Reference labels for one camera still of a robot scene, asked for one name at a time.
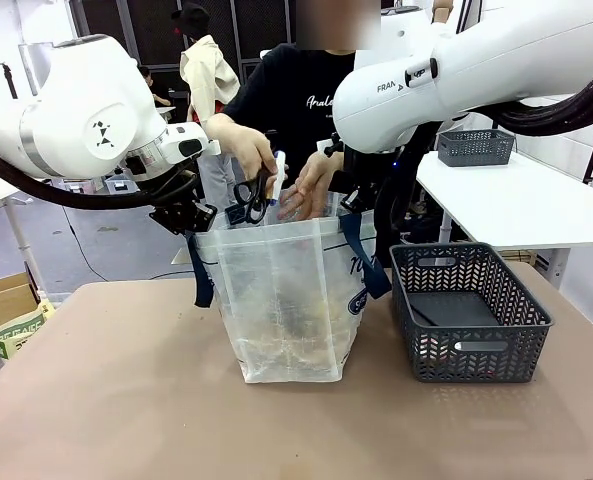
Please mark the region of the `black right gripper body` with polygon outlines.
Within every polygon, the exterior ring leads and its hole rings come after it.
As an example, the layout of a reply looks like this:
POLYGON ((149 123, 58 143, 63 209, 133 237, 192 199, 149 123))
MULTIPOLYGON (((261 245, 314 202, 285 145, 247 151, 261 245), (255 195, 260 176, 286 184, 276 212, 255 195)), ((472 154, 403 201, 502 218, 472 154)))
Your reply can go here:
POLYGON ((369 155, 352 148, 344 149, 342 167, 333 174, 331 182, 331 191, 341 195, 340 201, 347 194, 359 189, 365 206, 375 204, 377 188, 368 163, 369 158, 369 155))

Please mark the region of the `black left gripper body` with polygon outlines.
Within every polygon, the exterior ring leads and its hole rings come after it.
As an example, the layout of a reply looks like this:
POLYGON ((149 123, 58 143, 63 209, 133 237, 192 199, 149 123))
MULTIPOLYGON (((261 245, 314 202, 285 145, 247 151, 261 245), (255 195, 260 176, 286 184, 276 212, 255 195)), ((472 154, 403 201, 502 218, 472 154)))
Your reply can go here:
POLYGON ((157 206, 149 217, 174 235, 187 232, 204 233, 210 230, 218 213, 216 207, 190 200, 157 206))

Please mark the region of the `person's right hand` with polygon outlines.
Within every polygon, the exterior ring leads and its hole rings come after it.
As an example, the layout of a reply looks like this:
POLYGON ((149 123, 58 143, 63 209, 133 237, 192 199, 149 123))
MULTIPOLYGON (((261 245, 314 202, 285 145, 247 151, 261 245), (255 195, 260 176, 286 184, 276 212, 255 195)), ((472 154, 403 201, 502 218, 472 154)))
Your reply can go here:
POLYGON ((278 169, 270 142, 264 134, 255 129, 241 127, 234 141, 234 156, 246 180, 253 180, 262 170, 266 170, 268 185, 273 185, 278 169))

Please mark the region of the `person's left hand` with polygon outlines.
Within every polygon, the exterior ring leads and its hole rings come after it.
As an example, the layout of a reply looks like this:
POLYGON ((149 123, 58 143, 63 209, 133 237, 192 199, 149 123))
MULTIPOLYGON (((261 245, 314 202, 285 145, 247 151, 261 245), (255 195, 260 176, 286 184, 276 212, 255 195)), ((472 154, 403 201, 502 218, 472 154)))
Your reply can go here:
POLYGON ((278 218, 302 221, 320 217, 324 213, 333 176, 342 170, 343 163, 344 155, 340 152, 330 157, 314 152, 294 184, 281 194, 278 218))

